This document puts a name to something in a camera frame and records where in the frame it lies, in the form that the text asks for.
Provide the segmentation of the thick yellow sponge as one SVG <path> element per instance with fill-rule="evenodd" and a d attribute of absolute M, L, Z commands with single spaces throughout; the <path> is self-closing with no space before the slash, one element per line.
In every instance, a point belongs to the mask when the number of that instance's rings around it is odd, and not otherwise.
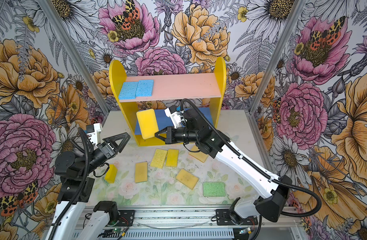
<path fill-rule="evenodd" d="M 159 131 L 154 109 L 136 113 L 141 136 L 144 140 L 151 139 Z"/>

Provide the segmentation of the blue sponge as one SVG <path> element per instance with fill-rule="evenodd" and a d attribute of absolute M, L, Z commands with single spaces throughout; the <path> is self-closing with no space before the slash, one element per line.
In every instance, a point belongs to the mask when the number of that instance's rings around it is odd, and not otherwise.
<path fill-rule="evenodd" d="M 153 91 L 153 80 L 139 80 L 137 89 L 135 92 L 135 96 L 137 98 L 139 97 L 151 97 L 152 91 Z"/>
<path fill-rule="evenodd" d="M 136 98 L 138 82 L 124 82 L 118 95 L 119 100 L 133 100 Z"/>

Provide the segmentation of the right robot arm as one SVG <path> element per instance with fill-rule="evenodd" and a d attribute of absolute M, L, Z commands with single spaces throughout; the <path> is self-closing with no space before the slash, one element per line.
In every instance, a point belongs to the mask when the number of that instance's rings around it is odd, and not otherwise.
<path fill-rule="evenodd" d="M 165 109 L 164 114 L 172 126 L 156 132 L 156 138 L 168 145 L 195 143 L 200 153 L 234 170 L 259 194 L 253 202 L 237 197 L 229 208 L 229 220 L 236 225 L 252 216 L 261 216 L 273 223 L 278 221 L 290 193 L 288 186 L 292 181 L 288 177 L 280 178 L 258 165 L 217 130 L 200 110 L 183 111 L 173 106 Z"/>

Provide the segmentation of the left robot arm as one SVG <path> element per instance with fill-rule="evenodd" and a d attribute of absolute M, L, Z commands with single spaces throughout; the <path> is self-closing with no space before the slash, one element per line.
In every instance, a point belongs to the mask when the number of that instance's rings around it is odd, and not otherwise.
<path fill-rule="evenodd" d="M 54 218 L 46 235 L 47 240 L 70 240 L 77 221 L 90 198 L 95 179 L 90 173 L 107 164 L 107 160 L 122 152 L 130 140 L 128 133 L 104 138 L 98 144 L 92 144 L 82 128 L 78 133 L 83 144 L 83 155 L 63 152 L 55 161 L 55 174 L 60 176 L 61 189 L 57 197 Z M 107 226 L 115 226 L 123 220 L 113 201 L 100 201 L 94 207 L 86 228 L 78 236 L 80 240 L 95 240 L 101 237 Z"/>

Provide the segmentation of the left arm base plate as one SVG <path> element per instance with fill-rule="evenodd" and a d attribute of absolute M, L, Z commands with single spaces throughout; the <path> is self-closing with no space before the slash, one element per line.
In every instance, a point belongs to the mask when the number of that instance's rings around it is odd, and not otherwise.
<path fill-rule="evenodd" d="M 135 210 L 119 210 L 118 219 L 109 222 L 107 227 L 132 227 L 135 219 Z"/>

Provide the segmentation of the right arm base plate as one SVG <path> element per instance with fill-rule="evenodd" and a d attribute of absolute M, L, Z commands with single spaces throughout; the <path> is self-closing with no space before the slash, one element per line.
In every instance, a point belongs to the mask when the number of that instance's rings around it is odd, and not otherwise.
<path fill-rule="evenodd" d="M 242 219 L 237 214 L 232 213 L 229 209 L 216 209 L 216 214 L 211 218 L 211 221 L 216 222 L 218 226 L 258 225 L 257 217 Z"/>

